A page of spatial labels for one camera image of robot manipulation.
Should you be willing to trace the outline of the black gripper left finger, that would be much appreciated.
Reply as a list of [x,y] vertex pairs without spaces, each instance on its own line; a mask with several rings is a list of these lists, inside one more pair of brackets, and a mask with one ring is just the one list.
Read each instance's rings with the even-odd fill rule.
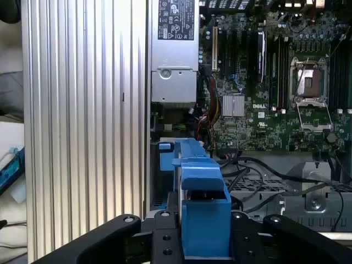
[[120,215],[36,263],[181,263],[174,213],[155,210],[145,220]]

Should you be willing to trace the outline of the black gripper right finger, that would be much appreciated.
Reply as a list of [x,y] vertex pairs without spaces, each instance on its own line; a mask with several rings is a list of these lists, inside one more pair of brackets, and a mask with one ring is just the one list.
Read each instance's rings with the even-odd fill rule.
[[232,212],[230,252],[234,263],[351,263],[350,248],[278,214]]

